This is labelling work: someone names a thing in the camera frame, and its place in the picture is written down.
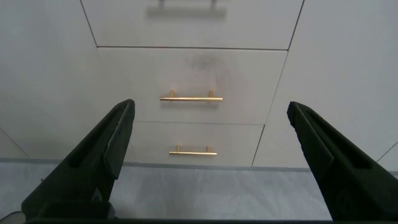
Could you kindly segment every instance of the brass bar handle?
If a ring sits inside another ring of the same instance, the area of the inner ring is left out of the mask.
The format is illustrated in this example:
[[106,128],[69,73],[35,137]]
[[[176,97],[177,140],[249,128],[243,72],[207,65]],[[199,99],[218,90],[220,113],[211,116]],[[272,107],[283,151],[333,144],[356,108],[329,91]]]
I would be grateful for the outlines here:
[[214,96],[214,91],[211,90],[209,92],[209,96],[207,97],[200,97],[200,96],[183,96],[183,97],[178,97],[175,96],[175,91],[172,90],[170,92],[170,96],[163,96],[160,97],[161,101],[223,101],[222,97],[219,96]]
[[[164,7],[165,0],[159,0],[159,7]],[[211,8],[216,7],[217,0],[210,0]]]
[[183,152],[181,151],[181,145],[177,145],[175,151],[170,151],[171,155],[197,155],[197,156],[217,156],[217,152],[212,152],[211,147],[206,146],[206,152]]

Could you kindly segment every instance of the drawer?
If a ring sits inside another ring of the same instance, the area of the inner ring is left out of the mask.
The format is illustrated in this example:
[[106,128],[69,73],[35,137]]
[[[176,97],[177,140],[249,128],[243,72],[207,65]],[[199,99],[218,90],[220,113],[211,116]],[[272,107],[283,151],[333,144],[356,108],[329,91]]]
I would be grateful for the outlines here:
[[83,0],[83,5],[98,46],[288,49],[302,0]]
[[[251,166],[263,125],[134,122],[125,162],[207,166]],[[170,155],[205,152],[216,156]]]
[[[114,104],[131,98],[136,121],[264,124],[286,51],[100,48]],[[160,101],[176,96],[222,102]]]

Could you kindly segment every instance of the smudge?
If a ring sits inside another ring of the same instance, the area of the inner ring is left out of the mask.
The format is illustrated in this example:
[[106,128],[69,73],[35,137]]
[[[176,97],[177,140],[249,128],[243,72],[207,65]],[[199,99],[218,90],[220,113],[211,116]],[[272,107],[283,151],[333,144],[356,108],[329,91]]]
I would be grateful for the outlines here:
[[186,63],[197,77],[206,78],[208,83],[214,80],[217,87],[221,89],[223,85],[228,84],[229,72],[220,54],[213,52],[195,53],[192,57],[186,58]]

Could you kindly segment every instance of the gold drawer handle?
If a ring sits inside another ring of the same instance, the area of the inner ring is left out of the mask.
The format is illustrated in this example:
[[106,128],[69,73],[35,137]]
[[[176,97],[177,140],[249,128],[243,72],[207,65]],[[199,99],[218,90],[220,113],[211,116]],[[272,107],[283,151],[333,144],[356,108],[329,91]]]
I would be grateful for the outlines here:
[[160,97],[160,100],[161,101],[223,101],[223,98],[219,96],[214,96],[213,90],[209,92],[208,97],[199,97],[199,96],[176,97],[175,91],[172,90],[170,92],[170,96]]
[[170,151],[171,155],[199,155],[199,156],[217,156],[217,152],[212,152],[211,147],[206,146],[206,152],[182,152],[181,145],[177,145],[175,151]]

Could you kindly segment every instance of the drawer front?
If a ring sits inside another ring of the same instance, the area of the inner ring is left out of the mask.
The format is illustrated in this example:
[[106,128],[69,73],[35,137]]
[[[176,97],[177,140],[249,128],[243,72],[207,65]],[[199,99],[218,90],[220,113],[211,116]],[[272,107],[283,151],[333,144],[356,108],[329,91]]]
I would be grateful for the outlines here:
[[[251,166],[262,125],[188,124],[134,122],[131,145],[125,162],[186,164],[207,166]],[[205,152],[216,156],[171,155],[181,145],[182,152]]]
[[[136,121],[264,124],[286,51],[100,48],[114,103],[136,102]],[[222,102],[160,101],[208,96]]]
[[245,49],[288,49],[302,5],[302,0],[211,2],[83,0],[83,5],[99,46]]

